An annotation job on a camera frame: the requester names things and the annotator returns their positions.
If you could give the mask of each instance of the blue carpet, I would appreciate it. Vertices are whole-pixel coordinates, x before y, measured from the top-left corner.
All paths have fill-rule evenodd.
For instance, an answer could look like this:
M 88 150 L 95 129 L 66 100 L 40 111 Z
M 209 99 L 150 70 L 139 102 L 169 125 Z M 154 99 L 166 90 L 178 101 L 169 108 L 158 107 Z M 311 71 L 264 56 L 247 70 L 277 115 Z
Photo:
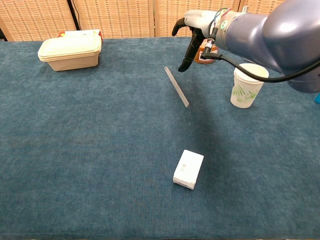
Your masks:
M 316 95 L 265 83 L 237 108 L 232 66 L 177 71 L 189 41 L 108 39 L 63 72 L 0 42 L 0 239 L 320 238 Z M 193 191 L 184 149 L 204 155 Z

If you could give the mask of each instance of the orange object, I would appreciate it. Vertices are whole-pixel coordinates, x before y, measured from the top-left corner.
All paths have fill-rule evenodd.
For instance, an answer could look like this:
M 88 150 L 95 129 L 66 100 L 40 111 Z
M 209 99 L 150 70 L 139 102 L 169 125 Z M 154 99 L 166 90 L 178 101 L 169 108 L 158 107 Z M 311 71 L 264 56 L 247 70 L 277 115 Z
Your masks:
M 198 64 L 211 64 L 213 63 L 215 60 L 214 59 L 202 59 L 200 58 L 201 57 L 201 54 L 202 52 L 204 51 L 205 47 L 206 47 L 206 44 L 202 44 L 199 49 L 198 49 L 198 52 L 196 53 L 195 57 L 194 57 L 194 61 Z M 211 49 L 211 53 L 217 53 L 218 52 L 218 48 L 216 45 L 213 45 L 212 49 Z

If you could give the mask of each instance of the leaf pattern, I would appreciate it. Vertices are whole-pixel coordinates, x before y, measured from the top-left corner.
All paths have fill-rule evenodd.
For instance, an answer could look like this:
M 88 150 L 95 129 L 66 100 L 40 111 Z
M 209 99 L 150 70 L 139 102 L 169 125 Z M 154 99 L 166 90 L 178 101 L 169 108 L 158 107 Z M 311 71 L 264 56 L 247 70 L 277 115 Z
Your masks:
M 240 85 L 236 85 L 233 87 L 232 95 L 236 97 L 240 97 L 240 96 L 246 95 L 246 93 Z
M 258 90 L 254 90 L 254 91 L 249 91 L 249 93 L 247 93 L 245 95 L 245 99 L 244 99 L 244 103 L 247 104 L 247 103 L 250 103 L 253 99 L 256 98 L 258 94 Z

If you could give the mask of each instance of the clear plastic stick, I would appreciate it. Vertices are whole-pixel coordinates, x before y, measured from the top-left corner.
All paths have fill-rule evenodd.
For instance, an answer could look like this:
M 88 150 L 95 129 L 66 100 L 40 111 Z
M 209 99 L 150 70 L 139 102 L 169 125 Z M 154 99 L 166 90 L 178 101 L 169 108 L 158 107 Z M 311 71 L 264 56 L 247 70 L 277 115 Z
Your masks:
M 182 92 L 181 88 L 179 87 L 177 81 L 175 80 L 174 76 L 172 75 L 172 73 L 170 72 L 169 68 L 167 66 L 164 67 L 164 70 L 166 72 L 166 74 L 168 75 L 172 85 L 174 86 L 176 92 L 179 94 L 184 106 L 187 108 L 189 106 L 189 102 L 186 98 L 186 96 L 184 95 L 184 93 Z

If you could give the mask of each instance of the food container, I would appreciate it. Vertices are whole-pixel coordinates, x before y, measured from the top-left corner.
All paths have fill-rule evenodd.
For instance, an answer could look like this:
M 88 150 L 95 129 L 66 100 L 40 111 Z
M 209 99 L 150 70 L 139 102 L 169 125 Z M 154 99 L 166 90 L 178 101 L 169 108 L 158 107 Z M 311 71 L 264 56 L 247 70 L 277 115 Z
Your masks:
M 101 44 L 99 35 L 50 38 L 42 43 L 38 57 L 55 71 L 94 67 L 98 65 Z

